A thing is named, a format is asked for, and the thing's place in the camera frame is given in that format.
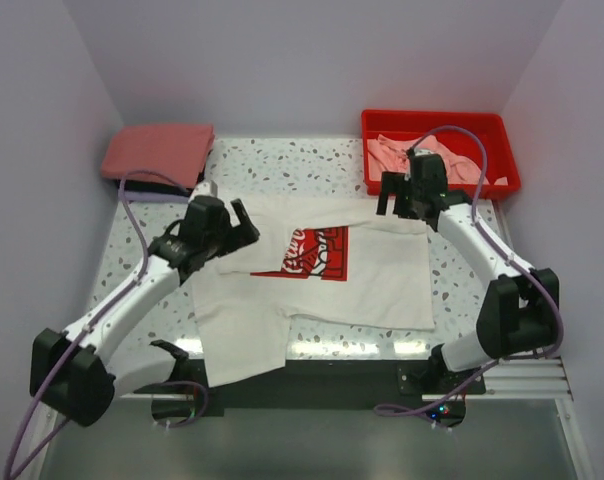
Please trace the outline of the white printed t shirt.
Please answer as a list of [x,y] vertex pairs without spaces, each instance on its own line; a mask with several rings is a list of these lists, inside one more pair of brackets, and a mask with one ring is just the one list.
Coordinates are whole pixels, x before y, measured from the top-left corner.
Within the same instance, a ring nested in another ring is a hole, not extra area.
[[210,386],[284,366],[296,316],[431,331],[427,226],[373,199],[247,196],[259,240],[190,280]]

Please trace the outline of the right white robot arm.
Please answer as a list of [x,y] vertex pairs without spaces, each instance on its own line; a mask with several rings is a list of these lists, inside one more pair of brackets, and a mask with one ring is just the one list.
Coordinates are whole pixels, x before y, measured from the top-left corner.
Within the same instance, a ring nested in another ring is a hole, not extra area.
[[559,279],[551,269],[537,269],[494,233],[479,214],[477,201],[452,190],[443,159],[409,149],[407,173],[381,177],[377,212],[421,220],[450,242],[486,289],[474,330],[433,349],[427,369],[430,386],[451,392],[463,371],[501,359],[554,355],[563,339]]

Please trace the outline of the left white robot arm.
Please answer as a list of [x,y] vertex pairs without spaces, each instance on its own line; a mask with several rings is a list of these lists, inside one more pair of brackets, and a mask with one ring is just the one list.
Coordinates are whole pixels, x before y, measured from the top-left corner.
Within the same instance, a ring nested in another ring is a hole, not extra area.
[[167,392],[182,390],[189,380],[188,356],[171,343],[152,342],[141,363],[113,356],[133,328],[208,261],[252,245],[259,236],[241,200],[193,197],[185,216],[144,248],[133,272],[101,303],[63,331],[45,329],[35,338],[34,401],[88,427],[122,395],[157,384]]

